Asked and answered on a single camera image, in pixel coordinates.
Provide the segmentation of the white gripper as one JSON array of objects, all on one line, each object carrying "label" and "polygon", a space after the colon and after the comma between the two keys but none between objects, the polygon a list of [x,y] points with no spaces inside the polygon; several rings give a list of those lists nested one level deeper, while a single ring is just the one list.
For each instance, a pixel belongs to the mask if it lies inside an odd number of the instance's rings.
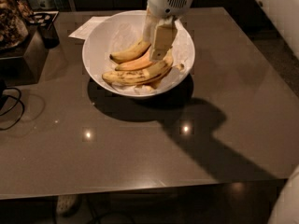
[{"label": "white gripper", "polygon": [[161,60],[172,47],[177,35],[175,24],[156,25],[157,18],[179,17],[191,7],[193,0],[147,0],[149,11],[145,17],[143,40],[150,42],[149,57],[152,61]]}]

